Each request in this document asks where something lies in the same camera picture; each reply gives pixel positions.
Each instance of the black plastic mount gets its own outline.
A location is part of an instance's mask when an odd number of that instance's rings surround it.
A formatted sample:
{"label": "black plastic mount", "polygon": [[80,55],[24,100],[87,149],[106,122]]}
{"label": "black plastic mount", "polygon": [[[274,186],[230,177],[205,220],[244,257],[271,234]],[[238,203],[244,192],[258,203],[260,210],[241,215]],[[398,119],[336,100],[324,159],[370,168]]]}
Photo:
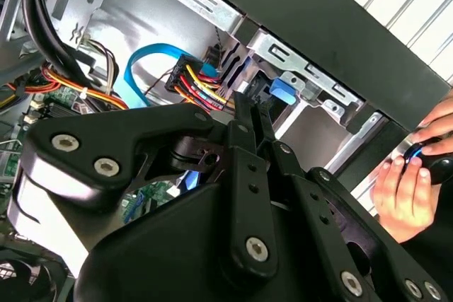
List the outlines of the black plastic mount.
{"label": "black plastic mount", "polygon": [[[80,272],[75,301],[415,301],[408,280],[420,289],[417,301],[432,301],[425,282],[447,301],[330,173],[301,170],[259,105],[240,93],[234,103],[227,124],[184,104],[48,120],[29,131],[22,157],[27,175],[36,180],[33,159],[52,164],[97,195],[82,200],[77,186],[65,187],[65,194],[45,188],[89,209],[115,205],[136,181],[178,176],[190,159],[202,164],[195,150],[181,147],[188,136],[197,148],[205,140],[207,152],[213,144],[222,149],[198,188],[97,244]],[[71,132],[80,148],[55,150],[51,140],[62,132]],[[96,174],[99,156],[121,164],[118,175]]]}
{"label": "black plastic mount", "polygon": [[178,91],[175,90],[175,86],[179,85],[180,76],[187,75],[190,78],[190,75],[188,74],[188,71],[186,69],[187,65],[192,68],[195,74],[199,74],[201,68],[203,67],[203,63],[199,59],[185,54],[181,55],[181,57],[176,62],[176,65],[173,68],[173,71],[171,72],[169,78],[167,79],[167,82],[165,82],[165,89],[167,91],[178,93]]}

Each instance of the red wire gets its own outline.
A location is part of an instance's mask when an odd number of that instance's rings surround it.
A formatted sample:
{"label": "red wire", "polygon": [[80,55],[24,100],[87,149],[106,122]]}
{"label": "red wire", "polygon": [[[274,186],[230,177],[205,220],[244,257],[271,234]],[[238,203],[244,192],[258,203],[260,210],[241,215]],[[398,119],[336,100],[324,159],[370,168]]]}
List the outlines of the red wire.
{"label": "red wire", "polygon": [[201,81],[207,81],[209,83],[216,83],[219,81],[218,78],[210,78],[210,77],[201,76],[201,75],[198,75],[198,79],[200,79]]}
{"label": "red wire", "polygon": [[209,109],[211,110],[219,110],[219,108],[216,108],[213,106],[213,104],[207,102],[205,99],[201,98],[201,96],[192,89],[192,86],[189,85],[189,83],[185,80],[184,76],[180,77],[181,81],[183,82],[184,86],[189,90],[192,95],[194,95],[198,100],[201,100],[203,104],[205,104]]}
{"label": "red wire", "polygon": [[[12,84],[9,84],[7,83],[6,84],[11,90],[13,91],[16,91],[16,87],[13,86]],[[55,90],[57,90],[59,87],[61,86],[61,84],[58,84],[56,82],[52,82],[50,84],[47,84],[45,86],[41,86],[39,88],[30,88],[27,86],[25,87],[25,93],[27,94],[34,94],[34,93],[49,93],[49,92],[53,92]]]}

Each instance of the black tool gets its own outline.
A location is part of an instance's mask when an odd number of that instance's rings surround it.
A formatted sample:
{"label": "black tool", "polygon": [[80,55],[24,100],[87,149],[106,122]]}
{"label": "black tool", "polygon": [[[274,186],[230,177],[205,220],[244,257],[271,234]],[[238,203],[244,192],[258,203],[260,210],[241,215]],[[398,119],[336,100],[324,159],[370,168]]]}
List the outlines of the black tool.
{"label": "black tool", "polygon": [[[33,181],[85,226],[128,190],[201,173],[199,187],[90,250],[75,301],[447,301],[329,172],[300,168],[261,106],[240,93],[234,105],[234,117],[179,104],[43,120],[28,131],[15,190]],[[55,136],[68,131],[77,149],[65,152]],[[104,168],[99,157],[109,158]],[[43,177],[35,166],[44,163]]]}
{"label": "black tool", "polygon": [[422,160],[422,167],[427,168],[431,173],[431,183],[434,185],[447,182],[453,177],[453,153],[446,153],[437,156],[426,156],[422,153],[422,148],[430,144],[441,141],[441,138],[434,137],[420,143],[412,145],[405,153],[406,165],[414,157]]}

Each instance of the white wire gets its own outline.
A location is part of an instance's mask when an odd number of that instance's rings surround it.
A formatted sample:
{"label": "white wire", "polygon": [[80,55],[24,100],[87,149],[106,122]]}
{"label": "white wire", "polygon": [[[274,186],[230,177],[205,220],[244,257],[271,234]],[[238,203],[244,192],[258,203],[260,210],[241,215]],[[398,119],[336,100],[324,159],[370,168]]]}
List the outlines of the white wire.
{"label": "white wire", "polygon": [[[96,44],[92,40],[87,40],[86,45],[98,54],[99,54],[99,51],[96,50],[95,47],[97,47],[101,51],[104,51],[103,47]],[[108,64],[107,65],[107,69],[108,69],[107,86],[105,87],[105,94],[110,95],[112,93],[112,88],[113,88],[113,78],[115,76],[115,63],[113,62],[113,58],[108,53],[105,55],[105,58],[106,58],[106,63]]]}
{"label": "white wire", "polygon": [[18,139],[9,139],[8,141],[0,141],[0,145],[12,143],[12,142],[14,142],[14,141],[17,142],[17,143],[19,143],[20,146],[22,146],[22,142],[19,141]]}

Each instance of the orange wire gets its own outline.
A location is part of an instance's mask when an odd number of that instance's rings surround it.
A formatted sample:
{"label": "orange wire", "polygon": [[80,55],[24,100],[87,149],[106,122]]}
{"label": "orange wire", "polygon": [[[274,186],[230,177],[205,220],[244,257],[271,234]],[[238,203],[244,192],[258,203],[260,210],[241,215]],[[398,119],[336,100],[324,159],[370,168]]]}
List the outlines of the orange wire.
{"label": "orange wire", "polygon": [[193,100],[191,100],[184,92],[182,92],[182,90],[175,86],[175,90],[181,95],[181,97],[183,97],[184,99],[186,99],[189,103],[192,103],[192,104],[195,104],[197,105]]}
{"label": "orange wire", "polygon": [[[68,86],[68,87],[73,88],[73,89],[75,89],[75,90],[77,90],[79,92],[83,92],[84,89],[85,89],[82,86],[73,83],[72,81],[69,81],[67,79],[63,79],[58,74],[56,74],[55,72],[49,70],[48,68],[42,68],[42,71],[43,71],[45,76],[53,79],[54,81],[58,81],[59,83],[61,83],[64,86]],[[106,95],[104,93],[98,92],[96,90],[91,90],[91,89],[87,90],[86,92],[90,96],[95,97],[95,98],[100,98],[101,100],[105,100],[106,102],[109,102],[109,103],[119,107],[120,109],[126,110],[128,108],[126,103],[124,103],[119,98],[112,97],[111,95]]]}
{"label": "orange wire", "polygon": [[[6,84],[11,90],[16,91],[16,87],[10,83]],[[50,84],[42,85],[42,86],[26,86],[25,93],[27,94],[34,94],[34,93],[49,93],[57,90],[61,84],[56,82],[52,82]]]}

